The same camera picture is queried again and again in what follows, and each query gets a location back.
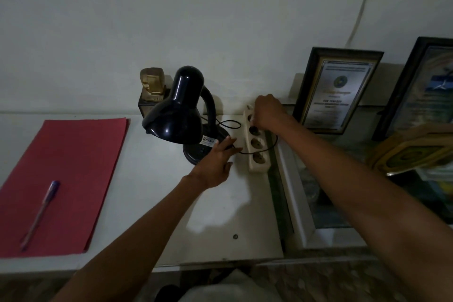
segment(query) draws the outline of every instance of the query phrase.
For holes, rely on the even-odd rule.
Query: floor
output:
[[[409,290],[378,261],[254,266],[245,270],[253,279],[264,279],[274,285],[283,301],[415,301]],[[139,301],[153,301],[163,285],[190,287],[210,281],[213,275],[219,273],[218,270],[201,270],[152,274],[141,291]],[[0,277],[0,301],[49,301],[66,281],[65,278]]]

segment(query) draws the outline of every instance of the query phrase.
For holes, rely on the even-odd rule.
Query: hand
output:
[[[201,180],[203,189],[209,189],[223,183],[230,173],[232,162],[228,162],[230,157],[239,153],[242,148],[226,149],[234,144],[235,138],[227,136],[221,143],[214,144],[209,154],[205,156],[189,173],[189,177]]]
[[[272,94],[258,96],[255,101],[252,126],[259,129],[275,132],[274,127],[279,124],[282,117],[287,117],[283,105]]]

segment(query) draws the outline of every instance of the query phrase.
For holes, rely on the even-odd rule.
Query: desk lamp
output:
[[[205,124],[197,110],[200,96],[206,104]],[[221,142],[228,136],[225,129],[216,125],[216,105],[204,86],[203,74],[192,66],[176,72],[170,95],[153,107],[142,126],[147,134],[182,144],[184,156],[194,165],[211,151],[216,140]]]

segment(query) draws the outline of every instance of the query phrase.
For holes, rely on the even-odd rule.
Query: forearm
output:
[[[298,154],[335,206],[395,273],[431,300],[448,291],[452,283],[449,248],[453,232],[444,222],[403,189],[293,118],[282,118],[275,132]]]
[[[185,176],[154,208],[107,246],[55,297],[55,301],[108,301],[143,284],[184,213],[201,194]]]

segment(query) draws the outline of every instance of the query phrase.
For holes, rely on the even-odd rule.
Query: pen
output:
[[[57,193],[59,186],[60,186],[60,182],[58,180],[54,180],[54,181],[52,181],[52,183],[50,183],[46,196],[44,196],[44,199],[42,200],[41,207],[39,208],[39,211],[38,211],[36,217],[34,218],[33,224],[31,225],[30,229],[28,230],[28,233],[25,236],[24,241],[22,241],[22,243],[20,244],[20,250],[22,252],[24,252],[27,249],[30,239],[33,236],[34,231],[36,230],[36,227],[38,226],[39,221],[41,220],[44,210],[46,210],[46,207],[48,206],[49,202],[55,197],[55,194]]]

